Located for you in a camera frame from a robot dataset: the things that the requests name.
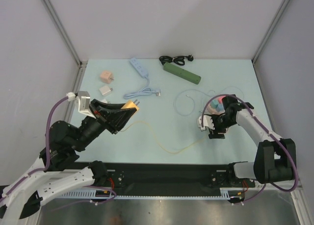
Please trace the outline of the small yellow orange adapter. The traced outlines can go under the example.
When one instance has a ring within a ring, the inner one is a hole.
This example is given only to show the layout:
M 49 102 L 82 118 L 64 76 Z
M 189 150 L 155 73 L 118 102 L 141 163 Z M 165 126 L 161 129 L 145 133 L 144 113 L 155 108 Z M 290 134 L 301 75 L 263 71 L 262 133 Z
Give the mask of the small yellow orange adapter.
M 134 109 L 136 109 L 136 112 L 137 112 L 139 110 L 138 105 L 139 105 L 139 101 L 138 100 L 134 100 L 134 101 L 129 100 L 121 107 L 121 109 L 134 108 Z

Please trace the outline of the pink round socket hub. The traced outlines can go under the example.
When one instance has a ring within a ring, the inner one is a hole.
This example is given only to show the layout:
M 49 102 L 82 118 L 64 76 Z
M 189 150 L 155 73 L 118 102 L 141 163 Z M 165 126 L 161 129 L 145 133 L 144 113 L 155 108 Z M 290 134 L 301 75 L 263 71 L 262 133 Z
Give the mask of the pink round socket hub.
M 224 112 L 222 112 L 222 113 L 216 112 L 215 109 L 211 108 L 210 104 L 207 106 L 207 111 L 208 111 L 210 114 L 214 114 L 214 115 L 219 115 L 219 114 L 224 113 Z

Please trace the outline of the red pink cube charger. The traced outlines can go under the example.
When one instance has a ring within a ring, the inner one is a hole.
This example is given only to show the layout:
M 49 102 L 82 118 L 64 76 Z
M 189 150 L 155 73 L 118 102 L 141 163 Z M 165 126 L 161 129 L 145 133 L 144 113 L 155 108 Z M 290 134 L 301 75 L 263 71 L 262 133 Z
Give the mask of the red pink cube charger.
M 222 99 L 223 99 L 223 98 L 224 98 L 224 96 L 218 97 L 218 98 L 217 98 L 218 102 L 219 102 L 219 103 L 222 103 Z

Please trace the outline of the white Honor charger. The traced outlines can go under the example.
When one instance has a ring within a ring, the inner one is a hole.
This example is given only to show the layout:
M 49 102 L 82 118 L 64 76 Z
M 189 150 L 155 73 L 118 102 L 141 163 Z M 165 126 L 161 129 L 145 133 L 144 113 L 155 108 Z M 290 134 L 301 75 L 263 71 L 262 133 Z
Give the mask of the white Honor charger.
M 105 97 L 105 96 L 109 95 L 113 91 L 113 89 L 110 88 L 109 86 L 103 86 L 99 89 L 99 91 L 102 94 L 102 96 Z

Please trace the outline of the pink deer cube socket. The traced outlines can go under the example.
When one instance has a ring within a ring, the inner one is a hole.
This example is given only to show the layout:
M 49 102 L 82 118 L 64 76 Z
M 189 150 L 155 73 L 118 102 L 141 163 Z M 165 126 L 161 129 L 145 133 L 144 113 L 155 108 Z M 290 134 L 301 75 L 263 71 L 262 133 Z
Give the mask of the pink deer cube socket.
M 113 75 L 113 73 L 110 72 L 110 71 L 103 71 L 103 72 L 100 74 L 100 80 L 101 80 L 103 83 L 110 84 L 111 82 L 114 81 L 114 75 Z

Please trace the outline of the green power strip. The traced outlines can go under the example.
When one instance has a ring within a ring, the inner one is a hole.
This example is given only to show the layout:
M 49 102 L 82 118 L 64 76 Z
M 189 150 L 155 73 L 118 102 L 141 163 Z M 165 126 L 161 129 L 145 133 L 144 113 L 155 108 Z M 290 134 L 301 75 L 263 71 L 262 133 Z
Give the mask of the green power strip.
M 163 70 L 184 80 L 187 80 L 193 84 L 199 84 L 201 81 L 201 77 L 199 75 L 196 75 L 171 63 L 165 63 L 163 65 Z

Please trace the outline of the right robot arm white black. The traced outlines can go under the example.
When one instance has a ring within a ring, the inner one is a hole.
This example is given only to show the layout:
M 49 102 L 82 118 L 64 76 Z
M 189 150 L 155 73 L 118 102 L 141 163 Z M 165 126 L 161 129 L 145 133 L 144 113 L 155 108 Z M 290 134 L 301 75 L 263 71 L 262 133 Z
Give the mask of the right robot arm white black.
M 227 130 L 238 125 L 257 146 L 253 162 L 231 164 L 232 171 L 226 174 L 227 182 L 238 186 L 247 178 L 276 186 L 278 182 L 294 180 L 294 189 L 298 181 L 295 142 L 269 130 L 257 117 L 254 107 L 236 95 L 222 96 L 221 104 L 221 111 L 208 110 L 211 103 L 206 104 L 198 119 L 199 128 L 208 130 L 210 139 L 224 139 Z

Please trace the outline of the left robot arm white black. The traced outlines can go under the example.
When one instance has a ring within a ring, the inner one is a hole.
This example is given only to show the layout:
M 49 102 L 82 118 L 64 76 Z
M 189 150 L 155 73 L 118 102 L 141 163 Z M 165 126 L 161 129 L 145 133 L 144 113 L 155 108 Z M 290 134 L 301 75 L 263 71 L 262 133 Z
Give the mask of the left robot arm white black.
M 65 101 L 76 100 L 70 94 L 51 109 L 45 133 L 46 146 L 29 169 L 14 183 L 4 187 L 0 195 L 0 223 L 16 225 L 18 220 L 35 214 L 41 206 L 66 192 L 85 186 L 102 187 L 112 180 L 102 161 L 93 161 L 71 176 L 50 182 L 78 160 L 82 152 L 101 133 L 117 134 L 139 110 L 133 101 L 112 104 L 92 100 L 79 127 L 65 121 L 51 123 L 56 108 Z

